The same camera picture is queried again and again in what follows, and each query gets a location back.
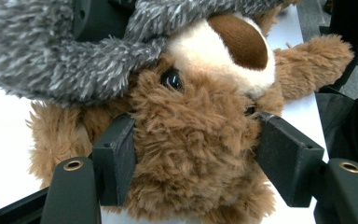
brown fur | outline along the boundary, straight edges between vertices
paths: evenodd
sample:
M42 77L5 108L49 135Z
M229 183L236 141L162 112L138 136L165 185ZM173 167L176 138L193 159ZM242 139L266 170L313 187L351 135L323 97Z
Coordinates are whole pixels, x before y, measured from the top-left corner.
M208 19L208 23L223 39L234 63L256 70L266 68L267 47L252 25L233 15L214 16Z
M275 54L277 81L255 101L239 95L236 83L212 80L207 71L179 71L183 88L164 87L159 78L174 59L162 55L131 77L131 96L65 109L34 104L31 172L47 186L57 163L88 156L111 120L134 109L138 164L124 206L130 216L259 223L273 211L274 200L254 160L258 111L280 115L284 102L333 82L351 60L349 45L332 35ZM255 113L245 116L253 105Z

stuffed animal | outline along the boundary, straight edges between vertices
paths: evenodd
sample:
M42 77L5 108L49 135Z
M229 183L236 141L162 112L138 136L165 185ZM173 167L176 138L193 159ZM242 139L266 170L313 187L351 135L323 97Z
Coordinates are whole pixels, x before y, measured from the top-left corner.
M137 6L157 3L149 2L140 1ZM242 3L252 8L246 1ZM181 24L180 29L165 29L169 37L164 50L161 48L159 54L156 49L153 54L158 58L148 57L143 62L146 66L131 67L133 72L128 79L120 82L126 90L109 90L112 80L117 81L114 78L91 85L84 83L85 79L74 80L55 76L56 73L52 80L58 83L55 89L49 86L49 92L41 86L21 86L25 91L15 94L51 101L34 103L29 122L35 140L31 172L43 179L42 187L48 186L59 162L88 156L112 120L129 112L135 119L133 140L137 155L124 204L131 217L198 217L203 223L259 223L271 214L273 193L255 162L262 131L257 113L280 115L285 103L333 83L352 54L350 46L335 35L272 51L263 33L267 34L279 9L273 8L278 6L276 2L267 5L260 4L263 9L256 13L248 13L246 7L212 10L213 13L203 13ZM95 46L84 44L82 48L88 47ZM39 56L30 60L38 63L45 59ZM52 72L49 67L42 69ZM0 77L1 84L5 78L13 77ZM64 87L60 78L69 78L74 86L84 90L67 86L69 91L59 91ZM32 82L36 85L44 80ZM8 85L9 91L19 87Z

black fabric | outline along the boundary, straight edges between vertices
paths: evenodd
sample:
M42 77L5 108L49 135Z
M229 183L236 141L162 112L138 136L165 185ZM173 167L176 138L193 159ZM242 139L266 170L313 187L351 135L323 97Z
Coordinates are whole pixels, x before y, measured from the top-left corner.
M317 93L316 100L329 157L358 162L358 99Z

teddy bear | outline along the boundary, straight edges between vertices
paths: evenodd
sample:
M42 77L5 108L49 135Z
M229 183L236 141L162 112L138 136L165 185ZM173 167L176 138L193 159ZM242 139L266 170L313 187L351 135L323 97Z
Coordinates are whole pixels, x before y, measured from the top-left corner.
M137 6L153 3L140 1ZM168 36L152 41L164 42L164 48L147 51L156 60L142 59L143 66L134 65L127 79L113 78L120 84L112 90L112 79L104 81L102 90L97 90L100 82L90 86L84 79L82 85L73 80L80 89L90 88L73 93L64 82L55 82L46 92L43 86L18 88L1 77L9 92L16 89L12 93L43 100L33 103L29 121L35 141L30 171L43 180L42 187L49 185L58 163L87 157L115 117L129 113L135 120L137 165L123 208L131 217L260 223L271 214L273 193L255 161L262 132L258 113L279 116L285 103L333 83L352 54L336 35L272 50L265 35L282 5L259 6L263 9L254 14L234 7L204 13L180 29L165 28ZM132 38L150 37L145 34ZM91 43L83 47L92 49ZM62 87L70 93L54 93Z

gray carpet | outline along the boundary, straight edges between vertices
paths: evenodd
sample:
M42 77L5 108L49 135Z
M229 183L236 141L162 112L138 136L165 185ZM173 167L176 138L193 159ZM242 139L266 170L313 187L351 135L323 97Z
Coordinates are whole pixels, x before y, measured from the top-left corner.
M323 11L325 1L303 0L297 6L304 41L310 40L315 35L320 35L319 26L328 26L330 24L330 15ZM352 99L358 98L358 66L354 69L347 84L340 91Z

